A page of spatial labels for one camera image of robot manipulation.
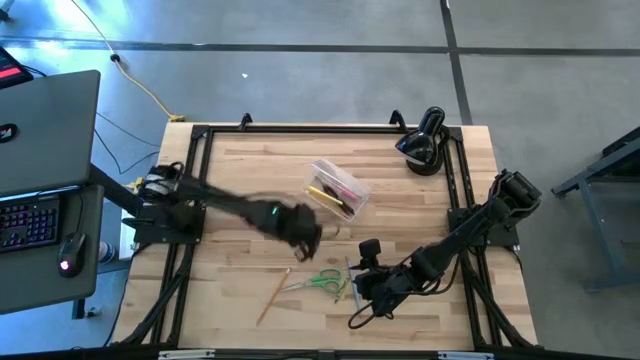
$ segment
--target keyboard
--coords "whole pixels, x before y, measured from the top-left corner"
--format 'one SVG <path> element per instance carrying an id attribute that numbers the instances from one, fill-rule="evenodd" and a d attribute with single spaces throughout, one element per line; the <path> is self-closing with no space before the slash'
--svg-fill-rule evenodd
<path id="1" fill-rule="evenodd" d="M 0 254 L 57 243 L 59 212 L 56 194 L 0 202 Z"/>

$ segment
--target black mouse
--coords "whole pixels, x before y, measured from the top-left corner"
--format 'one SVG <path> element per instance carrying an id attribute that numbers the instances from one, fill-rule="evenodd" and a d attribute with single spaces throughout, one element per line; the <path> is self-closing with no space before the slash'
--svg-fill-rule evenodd
<path id="1" fill-rule="evenodd" d="M 78 275 L 84 265 L 84 243 L 87 236 L 71 233 L 62 239 L 58 249 L 58 273 L 70 278 Z"/>

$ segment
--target gray desk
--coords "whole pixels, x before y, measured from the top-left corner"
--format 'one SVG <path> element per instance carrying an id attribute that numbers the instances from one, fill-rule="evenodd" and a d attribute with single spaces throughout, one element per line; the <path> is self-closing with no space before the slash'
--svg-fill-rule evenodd
<path id="1" fill-rule="evenodd" d="M 73 278 L 58 274 L 58 245 L 1 254 L 0 314 L 83 299 L 95 292 L 104 189 L 93 185 L 61 194 L 61 238 L 76 229 L 80 211 L 78 192 L 84 201 L 79 231 L 87 234 L 82 271 Z"/>

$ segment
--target green scissors handle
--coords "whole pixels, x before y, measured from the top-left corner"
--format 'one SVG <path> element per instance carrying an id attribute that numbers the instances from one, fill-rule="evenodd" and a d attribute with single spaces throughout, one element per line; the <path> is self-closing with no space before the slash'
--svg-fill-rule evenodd
<path id="1" fill-rule="evenodd" d="M 329 294 L 337 294 L 340 292 L 340 281 L 342 280 L 342 270 L 330 268 L 320 271 L 320 273 L 311 279 L 293 285 L 289 285 L 282 291 L 300 289 L 303 287 L 320 287 Z"/>

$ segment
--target plastic box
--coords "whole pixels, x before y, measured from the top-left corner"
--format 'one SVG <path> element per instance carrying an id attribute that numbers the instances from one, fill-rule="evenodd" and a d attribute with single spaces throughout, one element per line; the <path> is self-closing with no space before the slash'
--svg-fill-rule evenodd
<path id="1" fill-rule="evenodd" d="M 371 188 L 327 160 L 318 160 L 311 165 L 313 175 L 303 190 L 339 217 L 353 220 L 369 200 Z"/>

